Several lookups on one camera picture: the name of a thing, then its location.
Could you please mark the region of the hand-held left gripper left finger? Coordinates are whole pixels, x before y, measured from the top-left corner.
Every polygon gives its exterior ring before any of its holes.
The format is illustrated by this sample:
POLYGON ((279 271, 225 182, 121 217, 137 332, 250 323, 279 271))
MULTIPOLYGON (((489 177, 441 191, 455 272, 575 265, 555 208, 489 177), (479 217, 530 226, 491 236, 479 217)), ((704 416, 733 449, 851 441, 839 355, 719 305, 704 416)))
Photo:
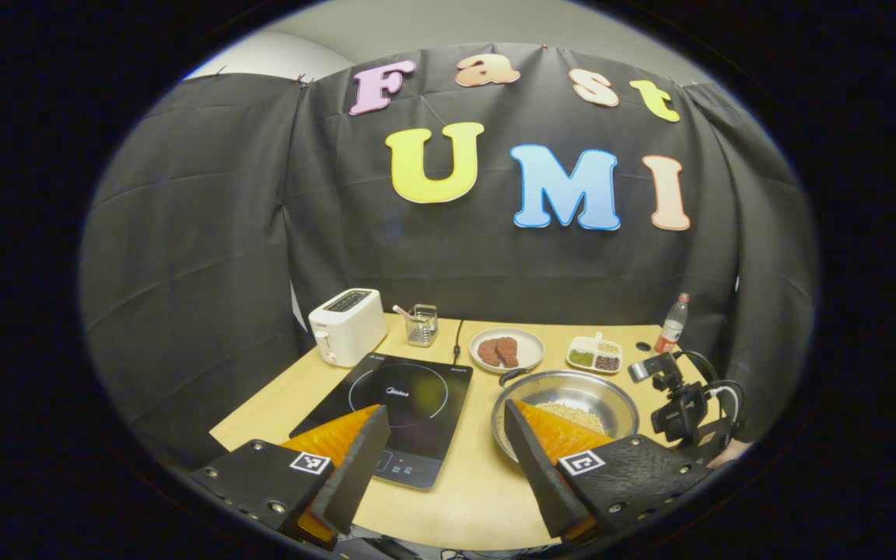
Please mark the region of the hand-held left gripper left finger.
POLYGON ((282 444, 252 439, 190 478, 267 528, 331 551, 351 531, 390 433, 387 407, 370 405, 282 444))

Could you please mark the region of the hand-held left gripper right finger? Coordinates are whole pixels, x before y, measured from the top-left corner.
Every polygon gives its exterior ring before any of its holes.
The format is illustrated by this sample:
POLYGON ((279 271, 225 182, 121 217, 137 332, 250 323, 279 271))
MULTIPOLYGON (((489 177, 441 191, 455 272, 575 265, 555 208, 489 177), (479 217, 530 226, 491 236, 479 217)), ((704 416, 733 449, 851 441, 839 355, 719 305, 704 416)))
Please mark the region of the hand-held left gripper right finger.
POLYGON ((614 440, 519 400, 505 404, 504 429, 545 528, 565 545, 647 530, 712 473, 645 436, 614 440))

